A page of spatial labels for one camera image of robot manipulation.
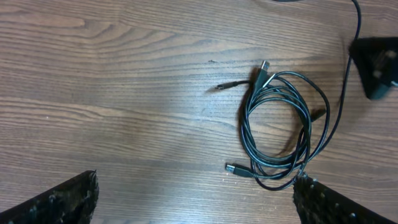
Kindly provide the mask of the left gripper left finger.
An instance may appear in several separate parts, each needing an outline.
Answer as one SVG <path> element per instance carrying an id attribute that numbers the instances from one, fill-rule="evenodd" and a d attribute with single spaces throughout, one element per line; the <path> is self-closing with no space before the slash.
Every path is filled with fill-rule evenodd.
<path id="1" fill-rule="evenodd" d="M 95 170 L 81 174 L 1 212 L 3 224 L 89 224 L 99 197 Z"/>

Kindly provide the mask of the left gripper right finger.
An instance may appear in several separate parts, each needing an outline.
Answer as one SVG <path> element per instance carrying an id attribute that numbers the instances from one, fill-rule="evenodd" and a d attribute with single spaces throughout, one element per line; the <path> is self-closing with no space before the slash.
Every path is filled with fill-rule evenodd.
<path id="1" fill-rule="evenodd" d="M 302 224 L 395 224 L 306 174 L 297 177 L 293 200 Z"/>

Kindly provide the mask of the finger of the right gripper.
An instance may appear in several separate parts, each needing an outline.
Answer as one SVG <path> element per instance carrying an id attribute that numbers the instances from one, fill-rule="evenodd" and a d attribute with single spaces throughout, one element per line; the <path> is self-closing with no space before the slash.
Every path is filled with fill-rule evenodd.
<path id="1" fill-rule="evenodd" d="M 361 78 L 365 95 L 380 100 L 397 86 L 397 37 L 368 37 L 352 41 L 349 55 Z"/>

